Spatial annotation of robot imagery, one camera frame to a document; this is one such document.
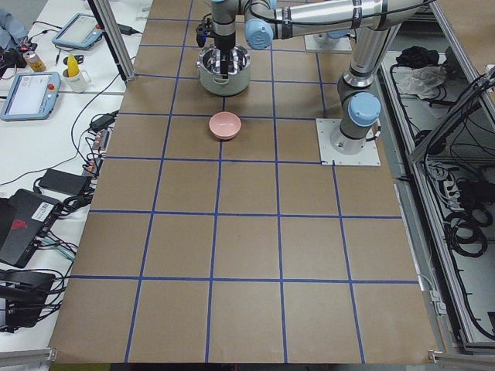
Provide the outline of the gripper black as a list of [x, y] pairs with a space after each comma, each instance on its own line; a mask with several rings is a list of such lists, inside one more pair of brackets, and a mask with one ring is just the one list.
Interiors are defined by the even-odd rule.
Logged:
[[229, 61], [230, 63], [235, 63], [235, 45], [235, 33], [227, 36], [215, 35], [215, 47], [220, 50], [220, 75], [222, 77], [228, 77]]

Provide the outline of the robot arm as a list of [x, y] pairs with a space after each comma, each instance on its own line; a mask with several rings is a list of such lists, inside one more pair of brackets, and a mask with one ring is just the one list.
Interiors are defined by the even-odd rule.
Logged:
[[377, 123], [381, 105], [369, 92], [384, 54], [400, 24], [424, 1], [324, 1], [277, 7], [274, 1], [212, 1], [204, 35], [220, 51], [220, 72], [227, 72], [236, 44], [236, 18], [244, 17], [244, 35], [252, 49], [266, 49], [276, 39], [354, 29], [358, 37], [350, 65], [338, 81], [343, 118], [330, 135], [331, 145], [345, 155], [361, 151]]
[[321, 32], [313, 35], [314, 40], [318, 43], [327, 43], [330, 40], [338, 40], [346, 37], [353, 37], [353, 34], [350, 32], [350, 30], [344, 29], [332, 32]]

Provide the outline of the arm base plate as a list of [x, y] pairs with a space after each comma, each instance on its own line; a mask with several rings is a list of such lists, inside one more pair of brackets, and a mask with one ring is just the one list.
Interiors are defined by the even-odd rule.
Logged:
[[365, 138], [354, 140], [342, 134], [340, 122], [340, 119], [316, 119], [320, 163], [335, 166], [380, 166], [374, 127], [369, 128]]
[[332, 39], [328, 36], [323, 38], [316, 35], [304, 36], [306, 51], [309, 53], [339, 53], [351, 54], [352, 46], [348, 36]]

